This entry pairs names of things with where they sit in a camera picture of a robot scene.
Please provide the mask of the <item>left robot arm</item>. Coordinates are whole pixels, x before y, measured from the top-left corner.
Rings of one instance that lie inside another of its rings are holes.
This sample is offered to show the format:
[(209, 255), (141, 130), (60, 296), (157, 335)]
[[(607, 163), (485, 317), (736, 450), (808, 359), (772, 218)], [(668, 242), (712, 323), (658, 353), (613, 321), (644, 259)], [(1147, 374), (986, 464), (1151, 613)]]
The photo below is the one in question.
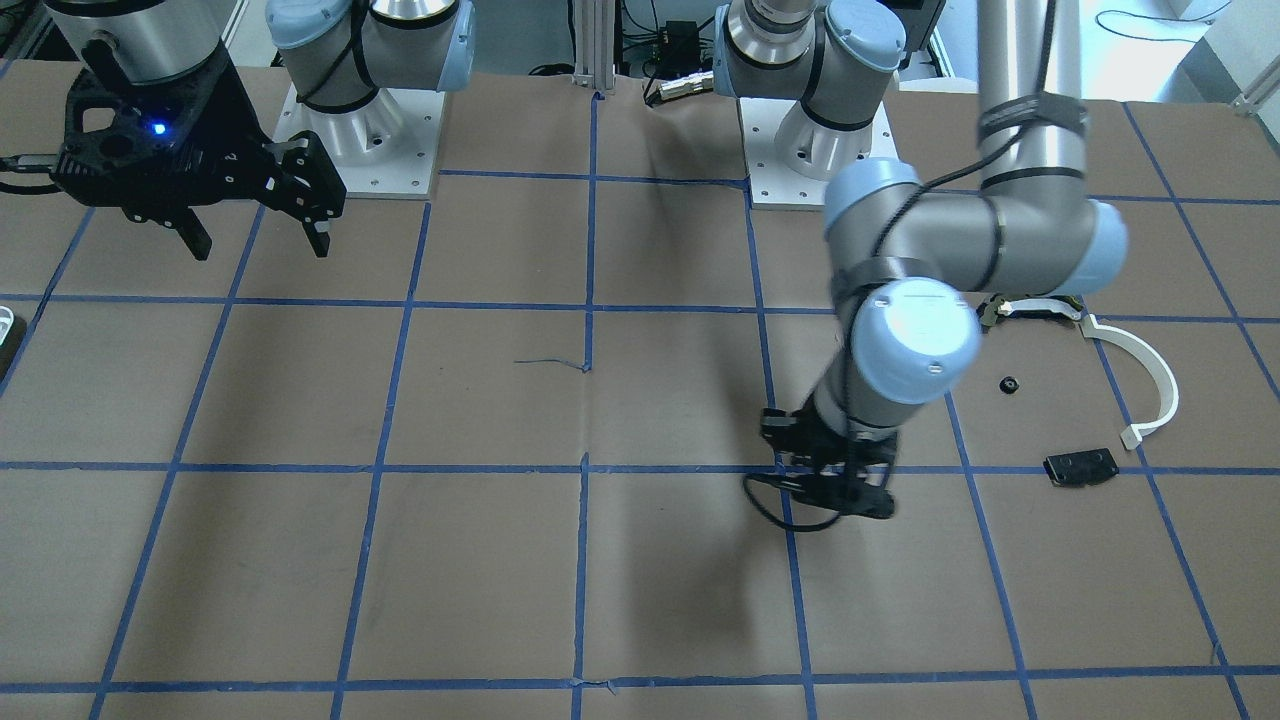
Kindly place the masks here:
[(762, 413), (762, 437), (805, 471), (750, 473), (745, 492), (762, 483), (835, 518), (891, 518), (870, 469), (893, 473), (900, 428), (977, 359), (965, 293), (1088, 295), (1125, 263), (1120, 211), (1085, 188), (1078, 3), (982, 1), (978, 17), (977, 163), (929, 182), (897, 158), (801, 168), (827, 183), (841, 345), (800, 409)]

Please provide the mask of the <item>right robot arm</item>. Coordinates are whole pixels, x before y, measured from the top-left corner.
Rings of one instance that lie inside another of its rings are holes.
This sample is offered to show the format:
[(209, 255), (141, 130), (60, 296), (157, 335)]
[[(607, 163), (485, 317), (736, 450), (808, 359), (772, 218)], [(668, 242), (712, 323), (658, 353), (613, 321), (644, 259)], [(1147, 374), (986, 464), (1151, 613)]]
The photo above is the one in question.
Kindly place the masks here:
[(81, 61), (60, 149), (5, 158), (51, 191), (175, 232), (252, 200), (315, 256), (349, 199), (426, 200), (445, 100), (474, 67), (471, 1), (47, 1)]

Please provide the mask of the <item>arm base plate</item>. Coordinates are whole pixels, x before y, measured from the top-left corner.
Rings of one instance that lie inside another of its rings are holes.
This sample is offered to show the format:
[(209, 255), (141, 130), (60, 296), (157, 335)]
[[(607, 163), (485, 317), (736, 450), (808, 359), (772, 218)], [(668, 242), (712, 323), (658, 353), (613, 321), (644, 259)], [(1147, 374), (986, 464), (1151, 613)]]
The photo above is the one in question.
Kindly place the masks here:
[(845, 167), (899, 156), (883, 104), (869, 126), (855, 131), (820, 126), (800, 102), (781, 99), (741, 97), (739, 118), (755, 208), (818, 211), (827, 184)]
[(298, 102), (289, 87), (274, 140), (314, 132), (351, 199), (428, 200), (449, 99), (438, 91), (381, 88), (366, 105), (330, 114)]

